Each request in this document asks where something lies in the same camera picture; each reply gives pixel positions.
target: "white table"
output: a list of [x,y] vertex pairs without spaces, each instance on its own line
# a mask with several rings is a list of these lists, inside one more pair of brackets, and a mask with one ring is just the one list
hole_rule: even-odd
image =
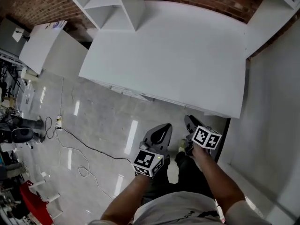
[[37,74],[45,69],[70,80],[76,79],[88,49],[62,29],[46,29],[48,25],[33,28],[19,59]]
[[239,118],[244,24],[199,7],[146,1],[136,33],[100,30],[79,76],[209,114]]

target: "white t-shirt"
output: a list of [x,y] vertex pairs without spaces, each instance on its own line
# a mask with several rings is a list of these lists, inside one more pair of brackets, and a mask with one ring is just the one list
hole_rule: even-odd
[[[228,225],[270,225],[260,218],[246,201],[235,203],[225,214]],[[190,192],[166,194],[140,207],[134,225],[222,224],[215,201],[207,196]],[[89,225],[115,225],[113,222],[94,220]]]

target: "glossy white floor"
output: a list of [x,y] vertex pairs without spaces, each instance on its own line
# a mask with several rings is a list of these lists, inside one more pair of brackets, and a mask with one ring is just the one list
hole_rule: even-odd
[[[30,113],[24,117],[43,120],[52,118],[54,123],[60,113],[62,77],[43,73],[36,91]],[[203,112],[184,109],[181,106],[155,100],[141,101],[118,94],[86,79],[71,82],[64,79],[62,92],[62,126],[79,137],[88,146],[101,150],[116,158],[131,158],[138,149],[146,131],[162,123],[173,125],[169,150],[176,151],[178,141],[187,135],[183,122],[185,114],[192,114],[206,125],[223,132],[225,119],[204,116]],[[17,154],[30,170],[33,182],[46,180],[39,190],[60,198],[49,205],[54,216],[57,209],[63,214],[55,220],[60,225],[83,225],[100,218],[114,196],[118,195],[134,178],[131,164],[126,160],[114,160],[84,147],[65,131],[57,131],[63,146],[80,149],[96,176],[101,191],[93,176],[83,178],[78,166],[88,168],[82,154],[76,150],[59,147],[56,136],[43,143],[34,144],[31,150],[20,145]],[[170,182],[177,181],[178,169],[174,161],[168,170]]]

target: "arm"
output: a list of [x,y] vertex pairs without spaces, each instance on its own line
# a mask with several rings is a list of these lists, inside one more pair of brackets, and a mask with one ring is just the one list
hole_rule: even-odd
[[217,165],[205,150],[194,145],[193,155],[208,182],[210,190],[225,214],[238,201],[245,200],[238,185]]
[[142,196],[148,186],[150,177],[137,175],[103,213],[101,220],[111,221],[117,225],[128,225],[136,210],[141,206]]

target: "power cord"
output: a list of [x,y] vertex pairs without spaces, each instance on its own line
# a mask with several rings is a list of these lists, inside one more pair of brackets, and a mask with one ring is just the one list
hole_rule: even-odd
[[[78,165],[78,166],[77,166],[78,172],[79,172],[79,174],[82,176],[82,178],[87,178],[88,176],[91,175],[91,176],[96,180],[97,187],[98,187],[104,194],[106,194],[110,199],[112,199],[105,191],[103,191],[103,190],[101,189],[101,187],[99,186],[99,183],[98,183],[98,180],[97,180],[96,176],[90,172],[90,163],[89,163],[88,159],[85,157],[85,155],[83,154],[83,152],[81,152],[81,150],[79,150],[79,149],[76,149],[76,148],[70,148],[70,147],[67,147],[67,146],[62,145],[62,143],[60,142],[60,139],[59,139],[58,134],[57,134],[56,131],[55,131],[55,135],[56,135],[56,138],[57,138],[57,140],[58,140],[58,142],[59,142],[59,146],[61,146],[61,147],[63,147],[63,148],[67,148],[67,149],[72,149],[72,150],[79,151],[79,152],[81,153],[81,155],[84,157],[84,159],[87,161],[87,163],[88,163],[88,168],[85,168],[85,167],[82,166],[82,165]],[[82,170],[85,170],[85,171],[87,172],[87,174],[86,174],[86,175],[83,175],[83,174],[80,172],[81,169],[82,169]]]
[[[64,88],[64,78],[62,79],[62,87],[61,87],[61,94],[60,94],[60,116],[61,116],[61,107],[62,107],[62,93],[63,93],[63,88]],[[47,128],[47,126],[46,126],[46,125],[47,125],[47,120],[48,120],[48,119],[50,119],[50,126],[49,126],[49,128]],[[52,136],[49,136],[49,135],[48,135],[48,131],[49,131],[49,129],[50,129],[51,127],[52,127],[52,119],[51,119],[50,117],[47,117],[46,120],[45,120],[45,137],[47,137],[48,139],[52,139],[52,138],[54,137],[54,134],[55,134],[55,136],[56,136],[56,138],[57,138],[57,141],[58,141],[58,143],[59,143],[60,160],[61,160],[61,151],[60,151],[60,147],[67,148],[67,149],[72,149],[72,150],[76,150],[76,151],[80,152],[80,153],[82,154],[82,156],[84,157],[84,159],[87,161],[87,163],[88,163],[88,168],[85,168],[85,167],[82,166],[82,165],[78,165],[77,168],[78,168],[79,174],[80,174],[83,178],[87,178],[88,176],[91,175],[91,176],[96,180],[96,183],[97,183],[98,188],[99,188],[104,194],[106,194],[110,199],[112,199],[112,198],[111,198],[105,191],[103,191],[103,190],[101,189],[101,187],[99,186],[99,183],[98,183],[98,181],[97,181],[96,176],[95,176],[94,174],[92,174],[91,171],[90,171],[90,163],[89,163],[88,159],[85,157],[85,155],[83,154],[83,152],[82,152],[81,150],[79,150],[79,149],[71,148],[71,147],[67,147],[67,146],[62,145],[62,143],[60,142],[60,139],[59,139],[59,137],[58,137],[58,134],[57,134],[57,130],[58,130],[57,128],[54,129]],[[74,134],[72,134],[72,133],[69,132],[68,130],[64,129],[63,127],[62,127],[61,129],[64,130],[65,132],[67,132],[68,134],[72,135],[77,141],[79,141],[79,142],[80,142],[81,144],[83,144],[85,147],[87,147],[87,148],[89,148],[89,149],[91,149],[91,150],[93,150],[93,151],[96,151],[96,152],[98,152],[98,153],[104,154],[104,155],[106,155],[106,156],[108,156],[108,157],[110,157],[110,158],[112,158],[112,159],[115,159],[115,160],[126,160],[126,161],[128,161],[128,162],[131,163],[131,161],[130,161],[129,159],[127,159],[127,158],[123,158],[123,157],[113,157],[113,156],[111,156],[111,155],[109,155],[109,154],[107,154],[107,153],[105,153],[105,152],[102,152],[102,151],[99,151],[99,150],[97,150],[97,149],[95,149],[95,148],[92,148],[92,147],[86,145],[83,141],[81,141],[78,137],[76,137]],[[81,172],[82,170],[86,171],[87,174],[86,174],[86,175],[83,175],[82,172]]]
[[107,153],[105,153],[105,152],[101,152],[101,151],[99,151],[99,150],[97,150],[97,149],[95,149],[95,148],[91,148],[90,146],[86,145],[83,141],[81,141],[78,137],[76,137],[74,134],[72,134],[72,133],[69,132],[68,130],[64,129],[63,127],[62,127],[62,130],[66,131],[67,133],[69,133],[70,135],[72,135],[75,139],[77,139],[77,140],[78,140],[80,143],[82,143],[85,147],[87,147],[87,148],[89,148],[89,149],[91,149],[91,150],[94,150],[94,151],[96,151],[96,152],[99,152],[99,153],[101,153],[101,154],[104,154],[104,155],[106,155],[106,156],[108,156],[108,157],[110,157],[110,158],[112,158],[112,159],[115,159],[115,160],[127,160],[128,162],[131,163],[131,161],[130,161],[129,159],[127,159],[127,158],[124,158],[124,157],[113,157],[113,156],[111,156],[111,155],[109,155],[109,154],[107,154]]
[[[47,120],[48,119],[50,119],[50,127],[49,128],[47,128]],[[48,139],[52,139],[53,137],[54,137],[54,133],[55,133],[55,131],[56,131],[56,128],[54,129],[54,131],[53,131],[53,133],[52,133],[52,137],[49,137],[48,136],[48,131],[49,131],[49,129],[52,127],[52,118],[50,118],[49,116],[48,117],[46,117],[46,120],[45,120],[45,136],[44,136],[44,138],[48,138]]]

